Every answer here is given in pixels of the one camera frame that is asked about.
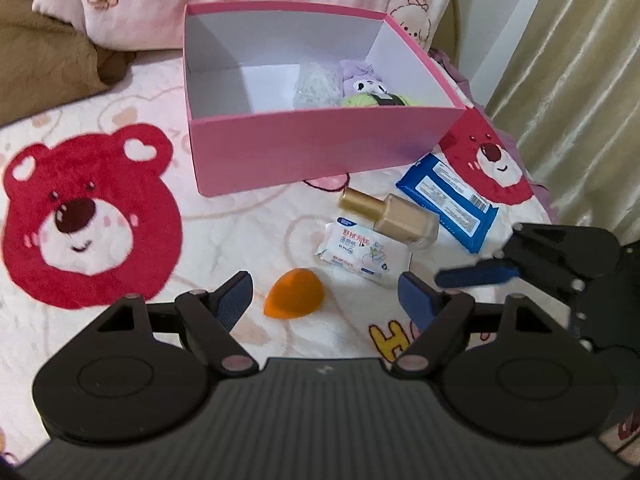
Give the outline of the orange makeup sponge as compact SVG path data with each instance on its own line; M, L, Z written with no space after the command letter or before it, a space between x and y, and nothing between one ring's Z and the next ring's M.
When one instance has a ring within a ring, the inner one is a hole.
M318 311L324 299L324 287L309 269L298 268L283 274L271 287L264 302L268 318L292 320Z

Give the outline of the white tissue pack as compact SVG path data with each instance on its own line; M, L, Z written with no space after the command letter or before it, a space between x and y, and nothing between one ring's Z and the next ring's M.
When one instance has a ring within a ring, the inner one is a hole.
M412 253L404 243L338 217L324 228L317 256L331 266L393 288L410 269Z

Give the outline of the gold cap foundation bottle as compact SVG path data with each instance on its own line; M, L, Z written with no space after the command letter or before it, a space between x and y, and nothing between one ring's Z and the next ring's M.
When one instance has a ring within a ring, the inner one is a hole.
M438 237L439 216L394 194L384 200L344 188L340 208L371 223L384 236L416 248L432 246Z

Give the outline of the clear cotton swab bag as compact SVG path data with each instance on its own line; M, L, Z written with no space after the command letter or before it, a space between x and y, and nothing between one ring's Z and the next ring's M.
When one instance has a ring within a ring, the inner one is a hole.
M304 63L294 90L296 110L339 106L343 99L343 76L337 64Z

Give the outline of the blue wet wipes pack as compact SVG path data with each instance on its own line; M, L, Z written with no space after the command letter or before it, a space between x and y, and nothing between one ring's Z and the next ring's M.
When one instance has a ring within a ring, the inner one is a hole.
M412 165L396 182L396 188L437 214L440 225L471 254L480 252L498 216L496 206L433 154Z

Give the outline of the bear print bed sheet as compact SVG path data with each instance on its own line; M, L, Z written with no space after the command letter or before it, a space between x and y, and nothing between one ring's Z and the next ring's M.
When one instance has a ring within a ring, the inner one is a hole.
M129 125L35 144L3 260L47 304L104 311L40 368L49 442L6 479L634 479L598 432L610 371L536 304L451 297L392 366L265 367L212 313L212 293L156 294L182 222L160 178L163 131Z

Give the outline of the beige curtain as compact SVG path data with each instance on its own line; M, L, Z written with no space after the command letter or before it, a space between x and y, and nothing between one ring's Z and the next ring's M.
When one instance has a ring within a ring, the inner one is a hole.
M559 222L639 237L639 0L539 0L488 105Z

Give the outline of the pink cardboard box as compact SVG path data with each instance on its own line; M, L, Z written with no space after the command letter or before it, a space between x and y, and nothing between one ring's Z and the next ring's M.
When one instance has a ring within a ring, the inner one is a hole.
M348 6L189 4L183 65L207 197L414 162L465 110L397 22Z

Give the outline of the purple plush toy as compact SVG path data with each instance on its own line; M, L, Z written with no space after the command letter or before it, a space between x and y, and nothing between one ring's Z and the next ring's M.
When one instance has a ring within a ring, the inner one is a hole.
M390 96L390 92L378 78L371 64L356 60L340 62L343 75L343 96L349 98L357 93L375 94L383 99Z

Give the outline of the beige bed headboard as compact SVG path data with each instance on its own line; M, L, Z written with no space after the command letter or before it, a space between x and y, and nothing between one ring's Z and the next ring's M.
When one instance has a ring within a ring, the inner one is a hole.
M454 66L459 64L461 18L459 0L449 0L435 30L432 48L446 53Z

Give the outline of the brown pillow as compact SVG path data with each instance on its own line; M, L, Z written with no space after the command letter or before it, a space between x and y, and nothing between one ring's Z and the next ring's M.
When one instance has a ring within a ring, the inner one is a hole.
M111 89L135 57L32 12L32 0L1 0L2 125Z

